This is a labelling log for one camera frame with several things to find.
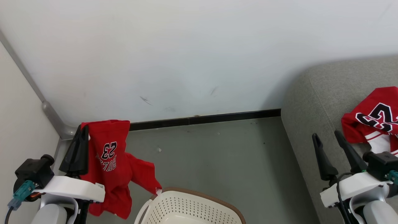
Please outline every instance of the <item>baseboard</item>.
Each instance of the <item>baseboard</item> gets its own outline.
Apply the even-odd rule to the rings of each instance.
[[[261,110],[252,112],[232,113],[232,114],[218,114],[209,116],[196,116],[189,118],[178,118],[170,120],[158,120],[149,122],[138,122],[130,124],[130,131],[146,130],[154,128],[166,128],[174,126],[184,126],[191,124],[206,124],[214,122],[232,121],[232,120],[246,120],[254,118],[269,118],[279,117],[281,109]]]

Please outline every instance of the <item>laundry basket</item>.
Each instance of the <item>laundry basket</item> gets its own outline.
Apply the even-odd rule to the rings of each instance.
[[[168,187],[147,201],[134,224],[246,224],[234,206],[217,198]]]

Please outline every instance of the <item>red fabric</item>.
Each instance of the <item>red fabric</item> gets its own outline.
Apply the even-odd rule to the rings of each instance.
[[[103,203],[91,204],[89,212],[99,216],[108,211],[127,219],[131,212],[130,181],[140,185],[152,194],[161,189],[155,178],[155,166],[126,153],[126,137],[130,122],[107,120],[82,123],[88,125],[91,140],[88,142],[88,174],[80,178],[105,186]]]
[[[367,142],[365,136],[376,131],[390,135],[389,151],[398,149],[398,88],[376,88],[357,107],[341,119],[344,136],[350,143]]]

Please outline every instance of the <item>cable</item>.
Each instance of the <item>cable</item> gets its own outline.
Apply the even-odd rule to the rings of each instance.
[[[35,193],[32,193],[31,195],[29,195],[29,197],[35,198],[35,197],[37,197],[37,196],[39,196],[39,195],[41,195],[40,192],[35,192]]]
[[[340,203],[340,207],[341,210],[343,211],[343,215],[345,216],[345,218],[347,219],[347,224],[351,224],[350,218],[347,214],[347,211],[344,207],[344,203],[343,200],[341,199],[341,193],[340,193],[340,180],[342,179],[342,177],[346,176],[346,175],[354,175],[355,173],[343,173],[339,176],[339,178],[337,178],[337,186],[336,186],[336,191],[337,191],[337,196],[339,198],[339,203]]]
[[[8,220],[10,219],[10,215],[11,215],[11,212],[13,209],[14,209],[14,207],[12,207],[12,206],[9,208],[7,215],[6,215],[6,219],[4,220],[4,224],[8,224]]]

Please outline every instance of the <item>white wall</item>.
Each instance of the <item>white wall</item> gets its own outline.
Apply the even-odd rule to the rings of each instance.
[[[59,136],[41,109],[41,101],[0,43],[0,220],[12,199],[14,171],[28,158],[54,155]],[[39,201],[24,202],[9,223],[30,223]]]
[[[280,108],[310,65],[398,53],[398,3],[0,0],[0,29],[67,124],[139,122]]]

